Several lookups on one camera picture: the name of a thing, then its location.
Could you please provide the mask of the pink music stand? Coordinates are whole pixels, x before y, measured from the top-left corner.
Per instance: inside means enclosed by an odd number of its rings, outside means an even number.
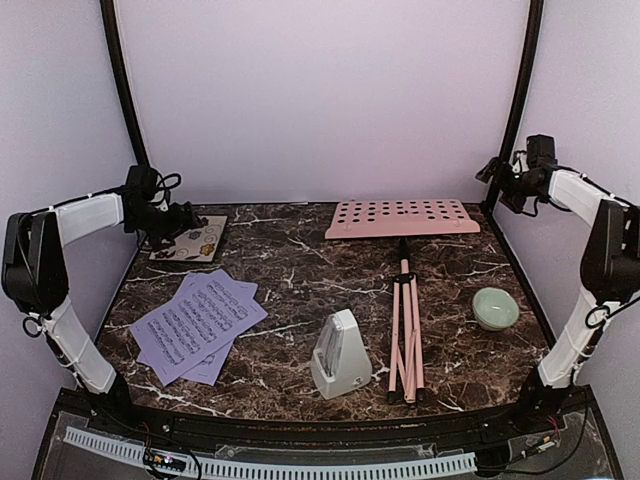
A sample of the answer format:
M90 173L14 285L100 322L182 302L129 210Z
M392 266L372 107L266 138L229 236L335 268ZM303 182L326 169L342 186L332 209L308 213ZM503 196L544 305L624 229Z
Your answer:
M347 201L337 205L327 240L396 238L399 273L392 279L392 320L387 400L416 405L426 397L417 274L407 239L476 234L457 199Z

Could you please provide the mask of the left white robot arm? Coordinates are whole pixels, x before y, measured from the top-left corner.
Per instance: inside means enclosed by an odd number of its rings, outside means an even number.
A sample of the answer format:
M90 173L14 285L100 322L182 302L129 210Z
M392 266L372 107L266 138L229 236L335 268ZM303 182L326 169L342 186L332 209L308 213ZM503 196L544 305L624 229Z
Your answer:
M179 174L162 176L142 165L132 166L123 185L67 200L7 221L1 285L25 316L23 330L42 336L59 364L97 405L101 417L120 436L141 427L123 376L103 357L82 326L69 297L64 249L107 228L144 233L151 248L174 245L181 234L206 225L190 203L174 203L171 191Z

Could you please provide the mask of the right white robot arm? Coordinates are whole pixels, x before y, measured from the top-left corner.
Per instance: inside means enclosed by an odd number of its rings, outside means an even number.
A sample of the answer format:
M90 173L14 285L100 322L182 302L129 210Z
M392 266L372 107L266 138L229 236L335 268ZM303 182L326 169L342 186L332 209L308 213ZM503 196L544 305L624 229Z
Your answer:
M523 402L510 413L511 426L530 434L549 416L546 401L570 392L612 318L639 300L639 208L586 174L560 165L555 141L547 135L528 137L525 150L509 160L492 158L476 178L497 188L501 202L515 214L524 214L528 201L549 204L590 228L576 305L523 385Z

